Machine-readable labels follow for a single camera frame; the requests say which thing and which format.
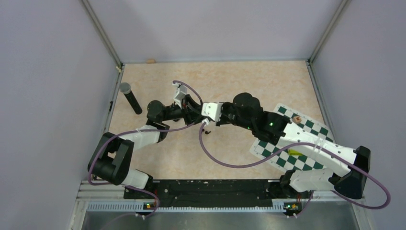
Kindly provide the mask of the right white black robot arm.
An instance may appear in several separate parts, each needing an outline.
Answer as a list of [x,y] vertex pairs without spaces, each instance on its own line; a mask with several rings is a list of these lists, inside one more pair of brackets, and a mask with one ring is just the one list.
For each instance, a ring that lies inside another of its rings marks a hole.
[[294,197],[309,190],[333,190],[347,198],[361,199],[367,177],[351,166],[369,172],[371,151],[367,147],[352,149],[319,138],[291,119],[265,111],[259,99],[247,92],[236,95],[232,102],[219,103],[215,114],[217,126],[231,124],[250,130],[261,141],[295,150],[323,166],[286,172],[281,177],[284,196]]

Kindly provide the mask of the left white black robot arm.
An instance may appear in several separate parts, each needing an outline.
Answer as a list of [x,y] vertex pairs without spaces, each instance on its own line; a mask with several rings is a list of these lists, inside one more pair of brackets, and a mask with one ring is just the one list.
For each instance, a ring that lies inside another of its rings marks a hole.
[[188,94],[168,106],[158,100],[151,101],[147,106],[147,122],[144,126],[121,134],[106,132],[102,135],[88,164],[88,181],[94,175],[103,179],[103,184],[134,187],[140,197],[150,197],[154,190],[150,182],[152,177],[130,168],[133,152],[159,143],[169,132],[177,131],[166,125],[165,121],[184,120],[183,129],[201,122],[202,105],[202,102],[197,103]]

